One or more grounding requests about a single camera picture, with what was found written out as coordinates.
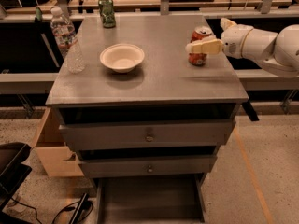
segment bottle cap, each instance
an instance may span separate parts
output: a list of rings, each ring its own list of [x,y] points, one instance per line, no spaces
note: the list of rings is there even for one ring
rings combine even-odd
[[[50,10],[50,12],[54,15],[54,16],[60,16],[63,14],[63,11],[61,8],[59,7],[54,7]]]

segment ceramic bowl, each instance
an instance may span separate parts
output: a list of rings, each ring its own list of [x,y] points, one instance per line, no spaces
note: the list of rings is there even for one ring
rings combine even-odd
[[[115,72],[128,73],[142,63],[144,52],[132,44],[117,44],[104,49],[100,54],[100,62]]]

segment gray cabinet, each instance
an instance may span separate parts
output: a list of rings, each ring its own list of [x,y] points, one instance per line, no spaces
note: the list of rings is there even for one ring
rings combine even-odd
[[[47,100],[60,132],[83,174],[100,180],[99,202],[102,178],[198,175],[200,187],[248,96],[224,54],[204,67],[189,64],[185,46],[194,26],[207,25],[202,16],[117,21],[113,29],[97,17],[83,21],[78,40],[87,66],[73,75],[63,65]],[[117,43],[142,48],[144,62],[128,74],[106,69],[98,56]]]

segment speckled floor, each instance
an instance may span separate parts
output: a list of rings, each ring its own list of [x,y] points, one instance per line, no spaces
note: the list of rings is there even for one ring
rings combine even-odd
[[[278,103],[253,105],[260,121],[251,122],[240,110],[234,132],[218,153],[216,164],[202,187],[206,223],[299,222],[299,104],[292,104],[290,115],[285,115]],[[0,143],[30,143],[43,112],[44,107],[37,107],[27,119],[21,107],[0,107]],[[95,191],[88,179],[47,177],[34,149],[26,162],[33,171],[18,194],[21,201],[37,209],[43,224],[50,224],[62,208],[79,200],[84,192],[95,203]],[[29,208],[16,205],[5,212],[37,223],[34,211]],[[93,210],[82,223],[93,224],[95,214]],[[55,223],[68,223],[70,216],[64,213]],[[108,223],[199,222],[187,218],[124,221],[109,217]]]

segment white robotic arm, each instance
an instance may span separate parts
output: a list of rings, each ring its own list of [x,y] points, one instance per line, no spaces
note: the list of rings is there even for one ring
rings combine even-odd
[[[225,55],[249,59],[263,70],[279,77],[296,77],[299,74],[299,25],[286,27],[279,34],[236,24],[228,19],[221,19],[221,27],[224,30],[221,42],[215,38],[210,38],[210,41],[203,39],[188,44],[186,50],[216,54],[215,51],[222,47]],[[213,46],[217,49],[209,52],[209,48]],[[206,47],[205,52],[199,47]]]

